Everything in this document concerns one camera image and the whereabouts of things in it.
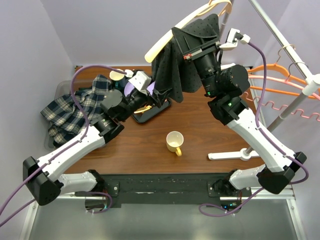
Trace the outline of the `navy white plaid skirt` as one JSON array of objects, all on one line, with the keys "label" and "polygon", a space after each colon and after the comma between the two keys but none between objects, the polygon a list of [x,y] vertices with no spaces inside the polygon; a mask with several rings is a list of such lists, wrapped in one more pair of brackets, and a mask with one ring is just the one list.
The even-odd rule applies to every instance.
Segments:
[{"label": "navy white plaid skirt", "polygon": [[[89,120],[100,115],[100,104],[111,87],[111,81],[103,75],[97,75],[90,88],[74,93],[76,100]],[[50,123],[48,134],[57,148],[73,139],[86,127],[83,113],[79,110],[70,94],[49,103],[40,114]]]}]

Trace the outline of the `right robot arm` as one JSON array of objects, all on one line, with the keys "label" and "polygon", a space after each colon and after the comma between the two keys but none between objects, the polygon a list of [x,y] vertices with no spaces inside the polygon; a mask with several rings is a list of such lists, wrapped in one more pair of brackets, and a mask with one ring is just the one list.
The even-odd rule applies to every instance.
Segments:
[{"label": "right robot arm", "polygon": [[215,33],[201,36],[177,27],[171,31],[183,59],[194,64],[205,96],[212,99],[207,104],[214,118],[242,137],[264,161],[259,167],[232,170],[225,178],[214,182],[213,189],[230,197],[246,187],[262,187],[279,194],[292,182],[307,157],[283,145],[241,98],[250,87],[246,68],[235,64],[222,69],[220,60],[215,57],[215,53],[236,47],[238,42],[252,47],[250,37],[231,29],[226,43],[220,44]]}]

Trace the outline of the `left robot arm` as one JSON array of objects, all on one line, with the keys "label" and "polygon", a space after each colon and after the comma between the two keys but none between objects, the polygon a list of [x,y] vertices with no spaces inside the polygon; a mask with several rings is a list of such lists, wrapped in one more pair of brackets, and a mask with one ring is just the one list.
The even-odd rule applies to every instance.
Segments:
[{"label": "left robot arm", "polygon": [[105,180],[96,170],[65,174],[78,160],[113,140],[123,129],[123,122],[145,105],[161,107],[171,90],[164,92],[134,89],[128,96],[119,90],[110,90],[100,103],[101,113],[72,140],[53,152],[23,161],[23,180],[40,206],[45,206],[61,194],[88,192],[99,196],[105,189]]}]

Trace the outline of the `dark dotted garment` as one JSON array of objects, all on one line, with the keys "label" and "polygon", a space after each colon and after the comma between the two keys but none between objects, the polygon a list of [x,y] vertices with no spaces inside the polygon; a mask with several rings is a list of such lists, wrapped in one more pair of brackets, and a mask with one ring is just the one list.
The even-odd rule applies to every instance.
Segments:
[{"label": "dark dotted garment", "polygon": [[[219,17],[213,13],[197,19],[182,28],[187,33],[201,37],[220,36]],[[165,94],[177,103],[184,100],[183,93],[195,93],[201,86],[201,79],[195,65],[183,59],[175,38],[172,38],[151,63],[155,90]]]}]

